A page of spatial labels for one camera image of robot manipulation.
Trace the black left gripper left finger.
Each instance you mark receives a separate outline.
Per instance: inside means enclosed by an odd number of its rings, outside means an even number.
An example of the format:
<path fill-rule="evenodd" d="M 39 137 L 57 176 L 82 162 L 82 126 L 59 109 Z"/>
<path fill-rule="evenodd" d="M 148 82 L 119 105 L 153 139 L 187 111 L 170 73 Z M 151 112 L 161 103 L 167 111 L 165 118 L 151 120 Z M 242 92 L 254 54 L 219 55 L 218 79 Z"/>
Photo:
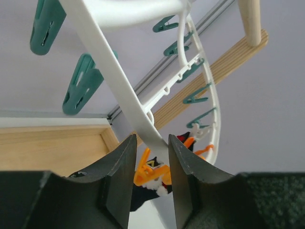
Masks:
<path fill-rule="evenodd" d="M 128 227 L 136 148 L 136 136 L 130 135 L 115 150 L 69 176 L 85 185 L 77 191 L 72 212 L 76 229 Z"/>

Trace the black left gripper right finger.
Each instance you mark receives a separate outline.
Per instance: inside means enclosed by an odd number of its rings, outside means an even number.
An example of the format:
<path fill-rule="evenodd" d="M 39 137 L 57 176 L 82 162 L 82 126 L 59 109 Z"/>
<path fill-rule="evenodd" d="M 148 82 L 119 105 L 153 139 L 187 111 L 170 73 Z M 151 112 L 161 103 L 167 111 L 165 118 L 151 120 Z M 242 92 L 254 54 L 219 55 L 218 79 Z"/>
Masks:
<path fill-rule="evenodd" d="M 176 226 L 184 229 L 203 206 L 200 186 L 223 182 L 233 175 L 195 155 L 176 136 L 169 135 L 168 140 Z"/>

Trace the black patterned sock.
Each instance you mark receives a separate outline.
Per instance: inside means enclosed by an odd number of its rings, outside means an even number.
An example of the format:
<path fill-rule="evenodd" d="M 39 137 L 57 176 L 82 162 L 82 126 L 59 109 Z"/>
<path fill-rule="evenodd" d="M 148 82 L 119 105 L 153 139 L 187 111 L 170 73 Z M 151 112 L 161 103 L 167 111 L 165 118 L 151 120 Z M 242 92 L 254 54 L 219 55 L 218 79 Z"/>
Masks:
<path fill-rule="evenodd" d="M 144 202 L 166 196 L 172 192 L 172 185 L 166 185 L 160 177 L 141 186 L 133 185 L 130 212 L 135 212 Z"/>

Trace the white plastic sock hanger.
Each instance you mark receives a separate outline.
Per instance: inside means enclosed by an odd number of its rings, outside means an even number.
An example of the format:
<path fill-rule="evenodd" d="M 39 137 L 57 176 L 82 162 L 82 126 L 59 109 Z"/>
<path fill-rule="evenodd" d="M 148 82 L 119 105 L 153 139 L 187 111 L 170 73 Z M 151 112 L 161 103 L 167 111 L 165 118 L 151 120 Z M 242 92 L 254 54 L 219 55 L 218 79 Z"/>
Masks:
<path fill-rule="evenodd" d="M 196 140 L 209 136 L 213 149 L 208 150 L 206 161 L 214 164 L 217 159 L 221 114 L 219 99 L 210 65 L 190 16 L 190 0 L 62 0 L 61 5 L 73 22 L 76 32 L 91 54 L 97 68 L 116 98 L 121 110 L 140 139 L 165 164 L 168 164 L 168 145 L 154 125 L 151 109 L 171 87 L 191 73 L 193 66 L 202 69 L 205 89 L 210 91 L 212 123 L 202 126 L 195 118 L 188 126 L 193 129 Z M 125 72 L 116 59 L 103 30 L 120 29 L 178 15 L 179 70 L 157 85 L 149 95 L 139 99 Z"/>

